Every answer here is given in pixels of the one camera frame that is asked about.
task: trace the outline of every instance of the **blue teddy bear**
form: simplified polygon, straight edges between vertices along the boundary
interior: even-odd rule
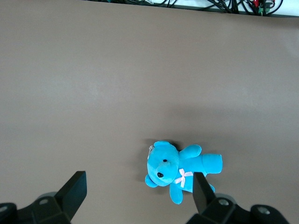
[[[183,201],[183,191],[193,190],[193,173],[218,174],[222,171],[222,156],[219,154],[200,155],[199,145],[190,145],[178,151],[167,141],[157,141],[149,148],[148,175],[145,183],[152,188],[169,185],[169,192],[175,204]]]

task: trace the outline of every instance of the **white ribbon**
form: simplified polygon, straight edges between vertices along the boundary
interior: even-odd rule
[[[183,188],[186,182],[185,176],[193,176],[192,172],[186,172],[184,171],[184,169],[180,169],[179,173],[182,175],[182,177],[175,179],[175,183],[180,183],[181,182],[181,187]]]

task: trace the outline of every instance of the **bear nose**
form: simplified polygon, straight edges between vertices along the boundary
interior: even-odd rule
[[[161,174],[161,173],[157,173],[157,176],[158,176],[159,178],[161,178],[161,177],[163,177],[164,175]]]

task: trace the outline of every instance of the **bear ear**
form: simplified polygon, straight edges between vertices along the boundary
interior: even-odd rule
[[[150,178],[150,176],[149,176],[148,174],[147,174],[146,177],[145,177],[145,183],[146,183],[149,187],[151,187],[151,188],[155,188],[155,187],[158,186],[157,184],[155,184],[155,183],[151,180],[151,178]]]
[[[157,146],[168,146],[168,145],[170,145],[170,143],[167,142],[167,141],[156,141],[154,143],[154,147],[157,147]]]

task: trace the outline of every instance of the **teddy bear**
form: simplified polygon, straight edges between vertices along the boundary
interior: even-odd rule
[[[199,145],[190,145],[178,151],[167,141],[157,141],[149,148],[148,174],[145,183],[152,188],[169,185],[169,192],[175,204],[183,201],[183,190],[192,193],[193,173],[218,174],[222,171],[220,154],[201,155]]]

